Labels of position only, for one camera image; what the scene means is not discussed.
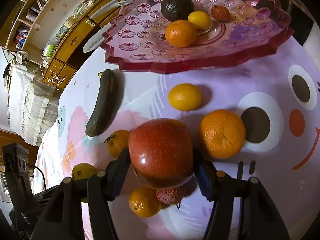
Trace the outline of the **yellow pear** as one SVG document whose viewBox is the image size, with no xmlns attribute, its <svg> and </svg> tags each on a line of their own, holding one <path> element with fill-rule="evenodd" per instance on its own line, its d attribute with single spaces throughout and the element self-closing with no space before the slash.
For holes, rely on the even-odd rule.
<svg viewBox="0 0 320 240">
<path fill-rule="evenodd" d="M 73 180 L 88 179 L 97 173 L 97 168 L 88 163 L 80 163 L 73 167 L 71 177 Z"/>
</svg>

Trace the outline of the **mandarin with stem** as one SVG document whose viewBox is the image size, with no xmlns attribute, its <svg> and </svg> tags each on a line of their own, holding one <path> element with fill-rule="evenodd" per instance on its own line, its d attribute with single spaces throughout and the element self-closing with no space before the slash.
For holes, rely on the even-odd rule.
<svg viewBox="0 0 320 240">
<path fill-rule="evenodd" d="M 131 132 L 127 130 L 118 130 L 113 132 L 106 140 L 107 150 L 113 158 L 117 159 L 123 148 L 128 147 Z"/>
</svg>

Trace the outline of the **large wrinkled orange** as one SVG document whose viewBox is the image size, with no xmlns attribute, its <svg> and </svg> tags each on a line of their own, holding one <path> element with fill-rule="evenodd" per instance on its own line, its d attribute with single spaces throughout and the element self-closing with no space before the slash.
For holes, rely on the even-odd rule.
<svg viewBox="0 0 320 240">
<path fill-rule="evenodd" d="M 242 149 L 246 129 L 235 113 L 217 109 L 202 118 L 197 137 L 200 151 L 206 159 L 229 159 Z"/>
</svg>

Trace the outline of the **red apple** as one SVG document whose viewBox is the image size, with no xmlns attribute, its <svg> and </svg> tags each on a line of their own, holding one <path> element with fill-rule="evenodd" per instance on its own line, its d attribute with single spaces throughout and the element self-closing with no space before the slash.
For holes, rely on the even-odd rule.
<svg viewBox="0 0 320 240">
<path fill-rule="evenodd" d="M 185 184 L 193 175 L 193 142 L 185 124 L 153 119 L 135 128 L 129 137 L 132 166 L 139 180 L 153 189 Z"/>
</svg>

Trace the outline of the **small yellow orange back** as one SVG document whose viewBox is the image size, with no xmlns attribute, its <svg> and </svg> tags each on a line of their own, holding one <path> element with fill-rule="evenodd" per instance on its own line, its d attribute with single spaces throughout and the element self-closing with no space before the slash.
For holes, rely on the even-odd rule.
<svg viewBox="0 0 320 240">
<path fill-rule="evenodd" d="M 168 94 L 169 104 L 179 111 L 197 110 L 202 103 L 200 89 L 190 83 L 182 83 L 174 86 Z"/>
</svg>

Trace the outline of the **small yellow orange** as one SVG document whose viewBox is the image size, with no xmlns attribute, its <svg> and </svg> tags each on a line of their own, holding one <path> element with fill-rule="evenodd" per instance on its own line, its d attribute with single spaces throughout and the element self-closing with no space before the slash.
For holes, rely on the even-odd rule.
<svg viewBox="0 0 320 240">
<path fill-rule="evenodd" d="M 174 86 L 168 94 L 169 104 L 179 111 L 197 110 L 202 103 L 200 89 L 190 83 L 182 83 Z"/>
<path fill-rule="evenodd" d="M 189 14 L 188 21 L 194 24 L 198 30 L 209 29 L 212 25 L 210 16 L 203 11 L 194 11 Z"/>
</svg>

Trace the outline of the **blackened banana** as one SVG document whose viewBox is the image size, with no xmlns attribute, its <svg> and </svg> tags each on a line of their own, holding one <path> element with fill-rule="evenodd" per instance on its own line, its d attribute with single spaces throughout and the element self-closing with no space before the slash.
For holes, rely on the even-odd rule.
<svg viewBox="0 0 320 240">
<path fill-rule="evenodd" d="M 118 96 L 118 81 L 113 70 L 106 69 L 100 76 L 100 86 L 93 113 L 86 125 L 86 135 L 97 137 L 109 127 Z"/>
</svg>

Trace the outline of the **small yellow orange front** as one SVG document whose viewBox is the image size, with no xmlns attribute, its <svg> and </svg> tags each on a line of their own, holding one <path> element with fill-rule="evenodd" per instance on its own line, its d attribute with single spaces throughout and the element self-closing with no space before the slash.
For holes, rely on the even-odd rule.
<svg viewBox="0 0 320 240">
<path fill-rule="evenodd" d="M 210 16 L 203 11 L 194 11 L 189 14 L 188 21 L 194 24 L 198 30 L 209 29 L 212 25 Z"/>
</svg>

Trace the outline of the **wrinkled red fruit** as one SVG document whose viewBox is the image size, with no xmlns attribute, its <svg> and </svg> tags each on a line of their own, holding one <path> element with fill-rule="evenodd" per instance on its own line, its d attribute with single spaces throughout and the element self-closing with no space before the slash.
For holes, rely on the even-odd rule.
<svg viewBox="0 0 320 240">
<path fill-rule="evenodd" d="M 219 22 L 226 22 L 232 19 L 229 10 L 221 5 L 213 5 L 210 9 L 210 13 Z"/>
</svg>

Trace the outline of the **dark avocado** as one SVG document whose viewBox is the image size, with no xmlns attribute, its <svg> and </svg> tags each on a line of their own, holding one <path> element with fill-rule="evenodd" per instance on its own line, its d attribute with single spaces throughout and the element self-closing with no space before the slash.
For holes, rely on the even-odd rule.
<svg viewBox="0 0 320 240">
<path fill-rule="evenodd" d="M 170 22 L 187 20 L 194 10 L 192 0 L 163 0 L 161 2 L 161 13 Z"/>
</svg>

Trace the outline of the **red lychee centre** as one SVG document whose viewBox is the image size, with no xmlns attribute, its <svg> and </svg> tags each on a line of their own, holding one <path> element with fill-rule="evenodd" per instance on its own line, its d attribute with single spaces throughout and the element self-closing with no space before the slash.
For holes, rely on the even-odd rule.
<svg viewBox="0 0 320 240">
<path fill-rule="evenodd" d="M 157 199 L 167 205 L 177 205 L 185 195 L 184 187 L 175 187 L 164 190 L 156 190 Z"/>
</svg>

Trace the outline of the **lace covered piano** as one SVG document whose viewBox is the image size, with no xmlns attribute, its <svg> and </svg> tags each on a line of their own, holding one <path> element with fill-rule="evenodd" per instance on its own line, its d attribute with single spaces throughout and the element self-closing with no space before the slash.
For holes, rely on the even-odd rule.
<svg viewBox="0 0 320 240">
<path fill-rule="evenodd" d="M 42 82 L 40 72 L 13 63 L 8 88 L 8 124 L 26 143 L 40 146 L 42 137 L 57 119 L 62 90 Z"/>
</svg>

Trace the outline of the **wooden desk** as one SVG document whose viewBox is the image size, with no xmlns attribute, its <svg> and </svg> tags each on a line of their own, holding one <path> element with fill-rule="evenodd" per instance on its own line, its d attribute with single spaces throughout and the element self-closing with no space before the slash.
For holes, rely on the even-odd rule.
<svg viewBox="0 0 320 240">
<path fill-rule="evenodd" d="M 85 44 L 102 27 L 116 17 L 123 0 L 96 0 L 78 16 L 58 42 L 47 67 L 43 67 L 42 82 L 64 89 L 92 52 L 83 52 Z"/>
</svg>

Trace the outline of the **grey office chair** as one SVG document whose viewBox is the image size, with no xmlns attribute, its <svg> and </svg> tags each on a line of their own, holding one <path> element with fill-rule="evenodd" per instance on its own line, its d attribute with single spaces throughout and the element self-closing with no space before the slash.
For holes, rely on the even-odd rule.
<svg viewBox="0 0 320 240">
<path fill-rule="evenodd" d="M 99 16 L 102 16 L 104 13 L 109 12 L 113 9 L 117 10 L 120 7 L 127 5 L 126 1 L 118 1 L 118 0 L 111 0 L 110 2 L 103 5 L 100 9 L 93 13 L 90 17 L 91 20 L 97 20 Z M 106 24 L 101 27 L 101 29 L 96 32 L 84 45 L 82 51 L 84 53 L 88 53 L 90 51 L 96 50 L 105 40 L 103 37 L 103 33 L 107 31 L 107 29 L 111 26 L 111 20 L 114 16 L 111 16 L 110 20 L 106 20 Z"/>
</svg>

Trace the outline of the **pink glass fruit bowl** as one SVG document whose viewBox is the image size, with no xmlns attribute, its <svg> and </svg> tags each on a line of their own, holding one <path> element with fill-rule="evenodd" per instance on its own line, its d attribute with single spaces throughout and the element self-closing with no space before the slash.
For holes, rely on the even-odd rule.
<svg viewBox="0 0 320 240">
<path fill-rule="evenodd" d="M 104 33 L 105 60 L 171 74 L 274 54 L 293 34 L 278 0 L 131 0 Z"/>
</svg>

